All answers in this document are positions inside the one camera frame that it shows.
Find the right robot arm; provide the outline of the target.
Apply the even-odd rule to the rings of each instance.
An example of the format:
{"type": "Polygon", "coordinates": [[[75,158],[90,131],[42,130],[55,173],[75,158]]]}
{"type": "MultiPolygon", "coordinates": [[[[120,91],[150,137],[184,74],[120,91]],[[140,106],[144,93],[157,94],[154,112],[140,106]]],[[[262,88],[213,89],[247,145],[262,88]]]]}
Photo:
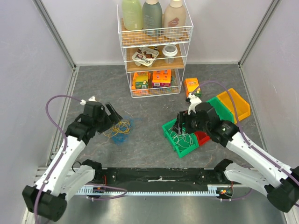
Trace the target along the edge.
{"type": "Polygon", "coordinates": [[[299,169],[286,165],[250,140],[233,122],[222,120],[210,103],[193,103],[181,111],[172,128],[176,133],[205,132],[212,141],[236,153],[254,170],[230,160],[219,163],[214,171],[218,183],[241,183],[264,196],[282,212],[289,212],[299,201],[299,169]]]}

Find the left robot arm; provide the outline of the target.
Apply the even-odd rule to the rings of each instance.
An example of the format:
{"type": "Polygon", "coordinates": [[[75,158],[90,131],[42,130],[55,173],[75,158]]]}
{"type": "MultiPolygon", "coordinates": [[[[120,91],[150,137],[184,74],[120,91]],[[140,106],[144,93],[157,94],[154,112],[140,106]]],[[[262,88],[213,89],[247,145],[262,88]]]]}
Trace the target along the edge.
{"type": "Polygon", "coordinates": [[[96,133],[103,133],[119,123],[119,115],[110,103],[103,105],[94,98],[81,100],[84,110],[68,126],[61,147],[42,177],[34,186],[25,186],[22,196],[27,209],[37,216],[58,221],[67,202],[86,183],[99,183],[103,173],[101,164],[86,161],[78,171],[67,177],[75,159],[96,133]]]}

